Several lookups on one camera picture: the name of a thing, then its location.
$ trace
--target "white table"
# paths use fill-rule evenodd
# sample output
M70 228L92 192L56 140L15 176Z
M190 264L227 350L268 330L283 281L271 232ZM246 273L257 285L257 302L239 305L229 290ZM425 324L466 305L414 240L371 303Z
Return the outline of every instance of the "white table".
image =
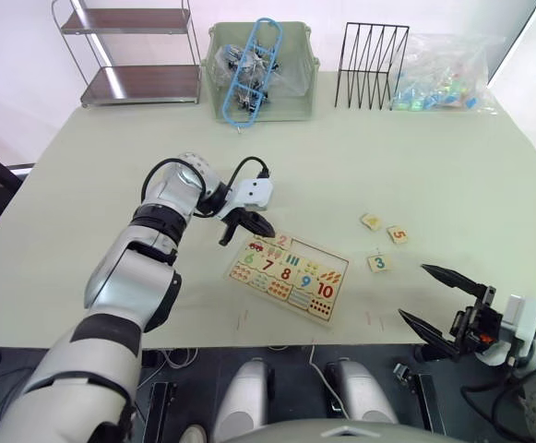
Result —
M145 174L185 150L225 180L243 157L264 158L275 184L267 218L351 263L324 328L227 280L247 233L221 247L224 224L194 219L175 265L182 291L145 347L419 341L397 308L447 330L473 303L421 263L494 285L497 309L511 293L536 297L536 152L511 119L335 109L334 88L334 75L319 76L313 120L242 135L215 122L206 99L77 109L0 220L0 346L48 347L81 319L85 283L130 222ZM369 232L365 212L404 227L409 243ZM392 271L367 268L376 250Z

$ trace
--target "plastic bag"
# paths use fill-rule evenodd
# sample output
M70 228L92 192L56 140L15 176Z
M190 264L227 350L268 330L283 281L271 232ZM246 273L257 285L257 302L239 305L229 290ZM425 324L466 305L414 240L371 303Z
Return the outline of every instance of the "plastic bag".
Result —
M487 89L487 43L479 37L410 35L393 109L496 114Z
M229 87L241 63L243 51L244 48L240 46L225 44L214 54L216 64L211 72L218 86ZM302 60L297 58L286 60L283 65L278 58L267 85L262 84L269 68L265 59L257 53L249 52L243 63L239 80L254 89L263 87L272 97L302 97L310 86L312 67L303 65Z

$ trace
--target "wooden number puzzle board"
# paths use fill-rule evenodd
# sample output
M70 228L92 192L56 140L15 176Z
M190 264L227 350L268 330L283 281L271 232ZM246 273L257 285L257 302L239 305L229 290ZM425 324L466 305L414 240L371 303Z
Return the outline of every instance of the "wooden number puzzle board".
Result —
M280 306L329 325L348 260L290 235L250 237L229 277L245 283Z

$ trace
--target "green container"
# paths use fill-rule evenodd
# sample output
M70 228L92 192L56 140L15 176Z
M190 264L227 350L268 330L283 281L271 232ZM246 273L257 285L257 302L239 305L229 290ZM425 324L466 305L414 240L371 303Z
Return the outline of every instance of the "green container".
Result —
M202 62L206 78L206 84L212 103L212 109L218 120L222 118L222 103L226 96L228 86L220 86L215 81L214 74L217 69L215 59L216 52L225 44L236 44L245 48L253 22L221 22L215 24L209 30L210 46L206 60ZM319 68L319 60L313 56L309 37L311 29L302 21L281 21L283 36L282 45L277 60L281 66L281 74L295 75L295 78L303 79L303 84L308 85L306 93L302 96L285 96L270 93L268 89L268 102L262 104L256 121L278 122L286 120L308 120L313 113L313 105L316 92L316 73ZM269 46L275 40L276 30L268 25L263 25L257 37L259 44ZM245 121L249 113L234 109L232 106L231 118L237 121Z

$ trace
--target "wooden shelf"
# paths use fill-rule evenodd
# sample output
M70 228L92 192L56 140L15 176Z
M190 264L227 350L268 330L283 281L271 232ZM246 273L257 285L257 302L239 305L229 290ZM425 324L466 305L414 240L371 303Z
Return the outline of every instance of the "wooden shelf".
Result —
M74 11L64 34L186 34L188 9L86 8Z
M200 92L200 66L102 67L81 96L83 105L194 102Z

